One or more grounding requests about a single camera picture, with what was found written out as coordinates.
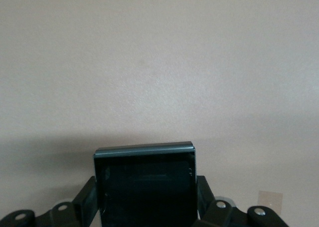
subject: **beige wall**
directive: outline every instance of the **beige wall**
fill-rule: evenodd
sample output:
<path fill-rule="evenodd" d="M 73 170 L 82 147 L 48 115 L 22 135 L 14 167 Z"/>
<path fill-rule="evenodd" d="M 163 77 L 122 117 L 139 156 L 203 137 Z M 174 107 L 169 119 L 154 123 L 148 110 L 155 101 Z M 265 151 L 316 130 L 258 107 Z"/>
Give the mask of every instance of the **beige wall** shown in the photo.
<path fill-rule="evenodd" d="M 191 140 L 215 195 L 316 227 L 318 107 L 318 0 L 0 0 L 0 218 L 73 198 L 98 147 Z"/>

